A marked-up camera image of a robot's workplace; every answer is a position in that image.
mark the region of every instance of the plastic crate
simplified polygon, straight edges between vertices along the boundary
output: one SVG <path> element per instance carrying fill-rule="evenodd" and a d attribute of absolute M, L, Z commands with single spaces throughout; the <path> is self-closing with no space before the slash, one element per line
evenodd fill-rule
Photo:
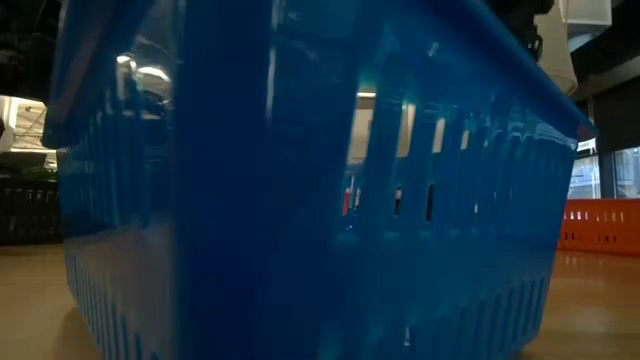
<path fill-rule="evenodd" d="M 43 140 L 105 358 L 503 359 L 536 335 L 590 124 L 481 2 L 94 0 L 62 18 Z"/>
<path fill-rule="evenodd" d="M 58 184 L 0 178 L 0 245 L 62 242 Z"/>
<path fill-rule="evenodd" d="M 640 199 L 567 201 L 558 249 L 640 256 Z"/>

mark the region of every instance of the white object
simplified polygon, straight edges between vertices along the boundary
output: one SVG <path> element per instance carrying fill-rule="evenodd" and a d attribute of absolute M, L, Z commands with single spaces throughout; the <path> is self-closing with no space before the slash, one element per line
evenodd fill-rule
<path fill-rule="evenodd" d="M 611 0 L 556 0 L 567 24 L 611 26 Z"/>
<path fill-rule="evenodd" d="M 567 28 L 560 15 L 559 3 L 556 2 L 548 14 L 537 16 L 536 25 L 543 39 L 542 57 L 538 64 L 565 94 L 571 94 L 578 81 L 571 63 Z"/>
<path fill-rule="evenodd" d="M 0 121 L 4 123 L 4 133 L 0 137 L 0 153 L 9 151 L 13 145 L 15 133 L 15 119 L 11 117 L 11 97 L 0 96 Z"/>

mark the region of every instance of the ceiling light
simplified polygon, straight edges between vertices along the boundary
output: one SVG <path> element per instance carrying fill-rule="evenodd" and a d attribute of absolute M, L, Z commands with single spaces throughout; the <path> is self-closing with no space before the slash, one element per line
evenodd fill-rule
<path fill-rule="evenodd" d="M 376 97 L 376 93 L 372 93 L 372 92 L 359 92 L 358 93 L 358 97 L 359 98 L 363 98 L 363 99 L 373 99 Z"/>
<path fill-rule="evenodd" d="M 55 154 L 56 151 L 52 149 L 27 149 L 27 148 L 11 148 L 9 149 L 11 152 L 30 152 L 37 154 Z"/>

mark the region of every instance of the blue plastic basket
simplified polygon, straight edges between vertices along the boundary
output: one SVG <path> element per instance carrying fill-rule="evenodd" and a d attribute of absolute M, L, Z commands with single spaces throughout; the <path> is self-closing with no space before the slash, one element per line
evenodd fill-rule
<path fill-rule="evenodd" d="M 105 358 L 504 359 L 536 335 L 590 125 L 481 2 L 77 0 L 62 18 L 43 140 Z"/>

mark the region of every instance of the orange crate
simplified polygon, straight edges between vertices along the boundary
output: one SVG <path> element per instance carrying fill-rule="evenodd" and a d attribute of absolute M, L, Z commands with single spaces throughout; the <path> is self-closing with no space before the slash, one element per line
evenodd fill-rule
<path fill-rule="evenodd" d="M 640 199 L 569 200 L 558 248 L 640 255 Z"/>

